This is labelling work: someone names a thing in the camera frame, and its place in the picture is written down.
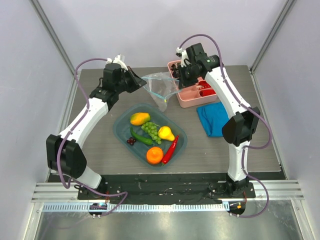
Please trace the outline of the clear zip top bag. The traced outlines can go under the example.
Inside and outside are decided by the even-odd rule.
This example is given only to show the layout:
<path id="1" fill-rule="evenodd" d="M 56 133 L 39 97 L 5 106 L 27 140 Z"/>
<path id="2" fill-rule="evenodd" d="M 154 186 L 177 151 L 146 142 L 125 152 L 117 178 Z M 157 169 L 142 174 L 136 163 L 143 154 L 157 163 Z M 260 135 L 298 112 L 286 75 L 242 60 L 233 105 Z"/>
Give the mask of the clear zip top bag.
<path id="1" fill-rule="evenodd" d="M 167 109 L 169 99 L 179 93 L 179 80 L 169 72 L 157 72 L 142 77 L 146 81 L 143 88 L 150 94 L 161 112 Z"/>

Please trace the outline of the yellow green mango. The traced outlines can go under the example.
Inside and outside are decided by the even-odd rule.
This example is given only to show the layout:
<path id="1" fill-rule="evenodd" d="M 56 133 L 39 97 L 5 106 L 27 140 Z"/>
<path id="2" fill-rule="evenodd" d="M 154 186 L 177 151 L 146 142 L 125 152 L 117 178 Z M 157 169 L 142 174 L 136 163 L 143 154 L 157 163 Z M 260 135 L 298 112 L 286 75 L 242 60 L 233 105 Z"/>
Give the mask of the yellow green mango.
<path id="1" fill-rule="evenodd" d="M 147 112 L 137 112 L 130 117 L 130 123 L 133 126 L 141 126 L 151 120 L 151 116 Z"/>

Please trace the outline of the orange tangerine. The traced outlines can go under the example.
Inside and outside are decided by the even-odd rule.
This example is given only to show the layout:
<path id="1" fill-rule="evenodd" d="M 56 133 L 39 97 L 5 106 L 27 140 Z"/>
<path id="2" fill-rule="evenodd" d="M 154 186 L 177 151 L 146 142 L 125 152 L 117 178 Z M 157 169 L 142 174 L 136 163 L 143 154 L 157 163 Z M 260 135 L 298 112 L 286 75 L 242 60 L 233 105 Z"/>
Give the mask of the orange tangerine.
<path id="1" fill-rule="evenodd" d="M 151 147 L 146 153 L 146 160 L 151 165 L 156 165 L 163 159 L 164 153 L 160 147 Z"/>

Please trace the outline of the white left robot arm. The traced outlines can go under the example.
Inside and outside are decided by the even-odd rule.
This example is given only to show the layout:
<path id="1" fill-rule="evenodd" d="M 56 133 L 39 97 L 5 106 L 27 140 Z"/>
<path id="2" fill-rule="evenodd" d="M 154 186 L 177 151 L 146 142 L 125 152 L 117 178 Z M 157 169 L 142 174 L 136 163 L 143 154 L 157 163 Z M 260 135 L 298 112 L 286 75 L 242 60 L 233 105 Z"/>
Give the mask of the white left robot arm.
<path id="1" fill-rule="evenodd" d="M 66 189 L 75 182 L 88 189 L 97 200 L 106 195 L 106 181 L 88 167 L 83 145 L 97 123 L 119 100 L 121 93 L 133 93 L 145 84 L 146 81 L 137 76 L 120 55 L 105 59 L 99 85 L 90 95 L 84 94 L 84 108 L 66 129 L 46 139 L 48 167 L 58 173 Z"/>

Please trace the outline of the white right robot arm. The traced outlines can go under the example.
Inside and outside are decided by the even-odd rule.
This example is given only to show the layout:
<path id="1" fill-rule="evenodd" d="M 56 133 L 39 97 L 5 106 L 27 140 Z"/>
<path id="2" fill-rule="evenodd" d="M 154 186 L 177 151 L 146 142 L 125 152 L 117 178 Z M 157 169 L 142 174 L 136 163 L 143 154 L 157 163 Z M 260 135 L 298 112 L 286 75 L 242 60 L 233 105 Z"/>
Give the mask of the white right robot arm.
<path id="1" fill-rule="evenodd" d="M 228 121 L 222 127 L 222 136 L 229 147 L 225 190 L 230 197 L 236 198 L 249 186 L 249 178 L 244 172 L 248 154 L 243 148 L 252 140 L 259 122 L 260 110 L 258 107 L 252 108 L 241 97 L 220 57 L 208 56 L 201 43 L 186 49 L 179 47 L 176 55 L 181 59 L 178 66 L 179 89 L 193 86 L 202 78 L 213 88 L 226 110 Z"/>

